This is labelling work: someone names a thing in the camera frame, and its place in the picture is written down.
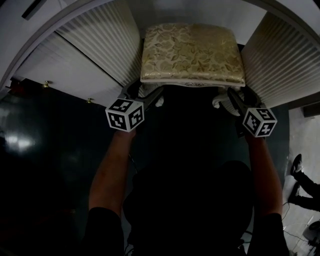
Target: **cabinet door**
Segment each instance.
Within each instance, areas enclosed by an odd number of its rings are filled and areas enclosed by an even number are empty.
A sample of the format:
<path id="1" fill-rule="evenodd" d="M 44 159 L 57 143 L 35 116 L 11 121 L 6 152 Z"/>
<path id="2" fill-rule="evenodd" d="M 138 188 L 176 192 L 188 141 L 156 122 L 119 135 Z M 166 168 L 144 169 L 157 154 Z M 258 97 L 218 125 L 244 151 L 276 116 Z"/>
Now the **cabinet door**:
<path id="1" fill-rule="evenodd" d="M 107 107 L 122 86 L 57 33 L 48 36 L 15 73 L 51 88 Z"/>

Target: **shoe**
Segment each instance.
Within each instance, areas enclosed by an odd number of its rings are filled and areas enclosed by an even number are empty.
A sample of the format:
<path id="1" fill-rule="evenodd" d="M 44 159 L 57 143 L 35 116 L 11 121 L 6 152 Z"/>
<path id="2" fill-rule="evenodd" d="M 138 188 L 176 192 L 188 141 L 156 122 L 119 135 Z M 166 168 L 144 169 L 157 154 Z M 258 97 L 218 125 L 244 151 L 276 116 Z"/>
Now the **shoe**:
<path id="1" fill-rule="evenodd" d="M 288 203 L 293 203 L 295 200 L 295 197 L 299 196 L 299 188 L 300 184 L 296 182 L 293 186 L 292 192 L 288 198 Z"/>
<path id="2" fill-rule="evenodd" d="M 298 154 L 292 164 L 290 174 L 294 177 L 296 173 L 304 172 L 304 168 L 302 166 L 302 155 Z"/>

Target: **gold floral fabric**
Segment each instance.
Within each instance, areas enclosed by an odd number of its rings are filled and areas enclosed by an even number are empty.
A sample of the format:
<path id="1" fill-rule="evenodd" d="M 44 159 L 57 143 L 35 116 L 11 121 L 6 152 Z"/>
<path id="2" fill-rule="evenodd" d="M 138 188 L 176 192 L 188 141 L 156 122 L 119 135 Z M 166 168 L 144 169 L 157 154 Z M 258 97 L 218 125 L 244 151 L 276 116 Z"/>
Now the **gold floral fabric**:
<path id="1" fill-rule="evenodd" d="M 141 82 L 184 86 L 245 86 L 233 32 L 207 24 L 165 23 L 149 27 Z"/>

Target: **cube with fiducial markers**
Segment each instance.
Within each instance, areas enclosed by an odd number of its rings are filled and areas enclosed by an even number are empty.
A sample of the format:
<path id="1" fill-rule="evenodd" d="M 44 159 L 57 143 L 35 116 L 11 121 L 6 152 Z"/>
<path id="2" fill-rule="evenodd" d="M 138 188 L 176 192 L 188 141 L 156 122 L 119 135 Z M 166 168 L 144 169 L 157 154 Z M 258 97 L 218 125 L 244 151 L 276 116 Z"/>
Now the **cube with fiducial markers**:
<path id="1" fill-rule="evenodd" d="M 274 113 L 269 108 L 248 108 L 243 119 L 243 126 L 254 137 L 270 136 L 277 123 Z"/>
<path id="2" fill-rule="evenodd" d="M 109 126 L 130 132 L 145 120 L 144 104 L 140 101 L 118 98 L 105 109 Z"/>

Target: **light gray floor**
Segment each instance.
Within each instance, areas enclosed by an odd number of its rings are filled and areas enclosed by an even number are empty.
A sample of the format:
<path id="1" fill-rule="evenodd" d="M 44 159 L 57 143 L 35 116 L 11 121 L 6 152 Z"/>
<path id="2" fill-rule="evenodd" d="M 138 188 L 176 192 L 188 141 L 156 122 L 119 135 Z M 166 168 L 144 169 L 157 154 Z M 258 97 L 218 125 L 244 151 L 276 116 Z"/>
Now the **light gray floor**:
<path id="1" fill-rule="evenodd" d="M 287 202 L 288 197 L 295 184 L 295 179 L 290 176 L 290 168 L 296 155 L 302 154 L 302 163 L 304 173 L 309 176 L 315 183 L 320 184 L 320 116 L 315 118 L 304 118 L 300 108 L 289 111 L 290 119 L 290 146 L 288 157 L 288 168 L 283 187 L 283 202 Z M 310 197 L 303 189 L 300 189 L 300 195 Z M 301 208 L 300 206 L 288 204 L 283 207 L 284 230 L 292 235 L 303 237 L 303 231 L 307 223 L 312 218 L 312 222 L 320 219 L 320 212 Z M 308 255 L 311 246 L 307 242 L 284 233 L 289 250 L 297 253 L 298 256 Z"/>

